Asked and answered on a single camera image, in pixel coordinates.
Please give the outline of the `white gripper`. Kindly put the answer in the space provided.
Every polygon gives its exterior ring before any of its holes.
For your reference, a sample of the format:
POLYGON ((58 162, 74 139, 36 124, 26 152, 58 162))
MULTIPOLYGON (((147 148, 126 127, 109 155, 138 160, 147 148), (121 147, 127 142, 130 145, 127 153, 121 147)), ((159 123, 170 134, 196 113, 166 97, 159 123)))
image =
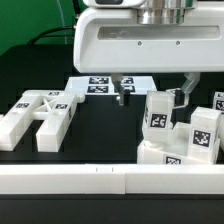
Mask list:
POLYGON ((112 73, 120 106, 129 91, 121 73, 186 72, 180 88, 185 108, 199 72, 224 71, 224 6, 199 6, 178 25, 140 25, 135 9, 89 8, 75 33, 73 63, 81 73, 112 73))

